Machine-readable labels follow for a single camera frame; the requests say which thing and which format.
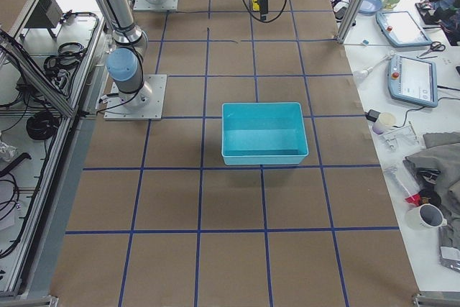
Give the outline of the yellow toy beetle car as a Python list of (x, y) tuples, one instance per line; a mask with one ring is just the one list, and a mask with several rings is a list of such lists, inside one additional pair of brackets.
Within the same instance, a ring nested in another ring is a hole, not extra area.
[(252, 10), (254, 12), (259, 12), (260, 11), (258, 0), (252, 0)]

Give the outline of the light blue plate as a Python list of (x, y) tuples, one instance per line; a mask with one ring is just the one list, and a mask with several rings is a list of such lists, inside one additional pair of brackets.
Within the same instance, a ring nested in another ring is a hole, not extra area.
[(363, 15), (373, 15), (382, 9), (382, 0), (362, 0), (359, 13)]

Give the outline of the teal plastic storage bin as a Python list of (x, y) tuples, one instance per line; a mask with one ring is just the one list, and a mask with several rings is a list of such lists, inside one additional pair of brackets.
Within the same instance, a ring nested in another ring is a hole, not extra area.
[(297, 165), (309, 155), (298, 102), (225, 103), (221, 110), (226, 165)]

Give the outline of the upper teach pendant tablet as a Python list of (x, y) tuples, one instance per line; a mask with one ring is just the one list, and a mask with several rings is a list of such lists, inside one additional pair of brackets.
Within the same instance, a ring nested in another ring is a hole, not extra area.
[(432, 43), (409, 12), (377, 12), (375, 19), (393, 47), (423, 47)]

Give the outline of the teach pendant tablet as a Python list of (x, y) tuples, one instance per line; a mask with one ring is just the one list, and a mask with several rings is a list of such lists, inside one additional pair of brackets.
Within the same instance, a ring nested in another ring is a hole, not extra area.
[(438, 105), (436, 64), (395, 55), (388, 64), (387, 87), (395, 100), (435, 108)]
[(393, 47), (423, 47), (432, 43), (409, 12), (377, 12), (375, 19)]

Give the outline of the lower teach pendant tablet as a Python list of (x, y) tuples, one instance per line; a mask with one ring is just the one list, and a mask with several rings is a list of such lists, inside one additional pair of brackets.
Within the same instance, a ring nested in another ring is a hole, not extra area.
[(435, 108), (438, 105), (436, 64), (395, 55), (388, 64), (387, 87), (395, 100)]

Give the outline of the paper cup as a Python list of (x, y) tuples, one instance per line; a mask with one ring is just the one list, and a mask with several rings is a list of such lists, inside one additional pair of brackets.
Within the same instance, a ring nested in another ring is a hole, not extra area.
[(393, 114), (388, 112), (382, 112), (378, 115), (377, 120), (372, 125), (372, 131), (375, 134), (383, 134), (390, 130), (396, 122), (396, 118)]

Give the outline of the scissors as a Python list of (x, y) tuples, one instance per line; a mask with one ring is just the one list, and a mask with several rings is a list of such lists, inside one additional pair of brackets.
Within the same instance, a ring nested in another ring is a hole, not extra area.
[(425, 56), (427, 56), (428, 54), (432, 52), (443, 52), (445, 49), (446, 49), (446, 46), (442, 42), (433, 41), (430, 47), (425, 52), (422, 52), (421, 54), (419, 54), (417, 58), (419, 59), (424, 58)]

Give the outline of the grey cloth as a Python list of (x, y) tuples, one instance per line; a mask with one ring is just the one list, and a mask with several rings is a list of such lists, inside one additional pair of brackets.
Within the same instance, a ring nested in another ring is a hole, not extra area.
[(426, 195), (437, 195), (447, 214), (459, 217), (459, 133), (423, 135), (425, 149), (407, 156), (404, 166)]

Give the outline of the brown paper table cover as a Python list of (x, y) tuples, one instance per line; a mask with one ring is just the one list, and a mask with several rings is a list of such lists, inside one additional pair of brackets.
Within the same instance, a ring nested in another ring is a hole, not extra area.
[(159, 121), (99, 116), (61, 306), (409, 306), (417, 290), (329, 0), (138, 13)]

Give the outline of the white mug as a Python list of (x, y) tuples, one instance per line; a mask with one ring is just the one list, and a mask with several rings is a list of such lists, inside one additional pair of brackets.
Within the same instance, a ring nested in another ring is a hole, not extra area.
[(405, 221), (414, 230), (435, 229), (447, 225), (441, 210), (431, 204), (423, 204), (409, 210), (405, 215)]

